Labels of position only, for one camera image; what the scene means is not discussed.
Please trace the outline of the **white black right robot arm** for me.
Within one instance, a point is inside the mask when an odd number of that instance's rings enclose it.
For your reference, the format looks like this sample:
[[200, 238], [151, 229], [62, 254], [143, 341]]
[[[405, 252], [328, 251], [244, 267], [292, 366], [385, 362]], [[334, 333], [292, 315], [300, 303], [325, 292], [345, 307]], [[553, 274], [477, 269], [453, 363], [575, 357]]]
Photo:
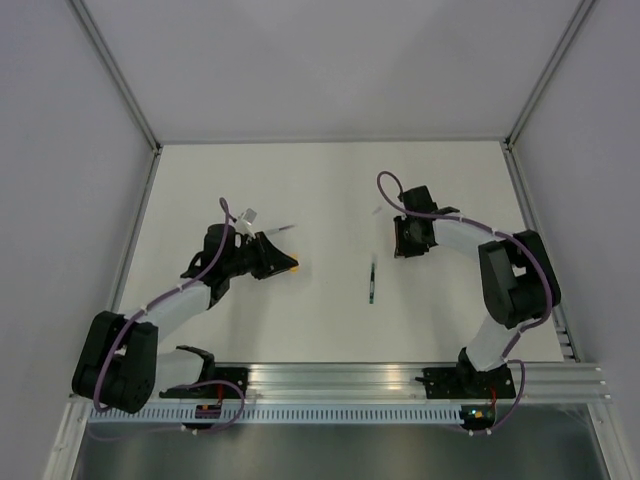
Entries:
[[439, 208], [425, 186], [401, 191], [398, 199], [402, 213], [394, 219], [395, 257], [419, 257], [443, 246], [477, 261], [488, 312], [454, 366], [426, 367], [417, 382], [432, 400], [515, 398], [506, 358], [523, 331], [547, 318], [561, 300], [540, 235], [533, 230], [506, 234], [453, 207]]

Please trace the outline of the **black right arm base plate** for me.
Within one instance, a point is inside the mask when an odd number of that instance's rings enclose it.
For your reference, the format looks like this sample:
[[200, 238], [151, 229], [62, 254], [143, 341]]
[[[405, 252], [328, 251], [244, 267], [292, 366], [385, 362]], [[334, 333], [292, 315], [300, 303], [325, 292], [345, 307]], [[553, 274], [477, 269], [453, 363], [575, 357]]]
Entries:
[[516, 390], [511, 370], [502, 367], [489, 372], [464, 372], [458, 367], [429, 367], [415, 377], [430, 400], [514, 399]]

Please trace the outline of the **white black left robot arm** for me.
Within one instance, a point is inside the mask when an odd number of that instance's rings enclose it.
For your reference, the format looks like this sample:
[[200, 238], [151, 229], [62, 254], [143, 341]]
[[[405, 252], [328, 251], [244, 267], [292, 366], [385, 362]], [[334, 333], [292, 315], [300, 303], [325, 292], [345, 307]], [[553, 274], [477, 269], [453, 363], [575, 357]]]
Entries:
[[298, 266], [297, 259], [262, 231], [209, 226], [202, 249], [175, 287], [132, 313], [104, 310], [94, 317], [72, 377], [72, 392], [93, 401], [100, 412], [140, 411], [156, 390], [162, 339], [218, 304], [232, 279], [249, 274], [265, 280]]

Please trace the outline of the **orange highlighter cap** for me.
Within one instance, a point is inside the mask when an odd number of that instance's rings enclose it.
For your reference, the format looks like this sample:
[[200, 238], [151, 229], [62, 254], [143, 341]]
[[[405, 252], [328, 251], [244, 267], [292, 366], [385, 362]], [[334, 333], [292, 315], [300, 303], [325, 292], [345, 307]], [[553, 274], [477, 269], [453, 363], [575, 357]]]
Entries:
[[291, 257], [295, 260], [295, 265], [290, 269], [291, 273], [296, 273], [299, 271], [300, 263], [297, 254], [291, 254]]

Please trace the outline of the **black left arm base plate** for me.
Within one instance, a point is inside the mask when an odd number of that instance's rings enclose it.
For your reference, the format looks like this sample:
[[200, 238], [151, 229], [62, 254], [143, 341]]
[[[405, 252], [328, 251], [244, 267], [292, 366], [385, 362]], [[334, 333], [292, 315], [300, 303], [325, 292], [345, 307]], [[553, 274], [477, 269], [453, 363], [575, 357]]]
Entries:
[[214, 367], [203, 370], [196, 380], [170, 385], [159, 392], [163, 399], [214, 400], [240, 399], [245, 395], [249, 370], [244, 367]]

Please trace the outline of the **green gel pen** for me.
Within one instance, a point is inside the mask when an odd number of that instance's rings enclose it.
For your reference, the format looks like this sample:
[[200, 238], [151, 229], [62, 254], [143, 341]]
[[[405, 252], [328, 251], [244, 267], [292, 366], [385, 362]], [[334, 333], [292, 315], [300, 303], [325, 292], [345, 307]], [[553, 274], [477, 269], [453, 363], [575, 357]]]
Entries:
[[368, 285], [368, 303], [373, 305], [375, 302], [375, 287], [376, 287], [376, 269], [377, 269], [377, 256], [372, 254], [370, 269], [369, 269], [369, 285]]

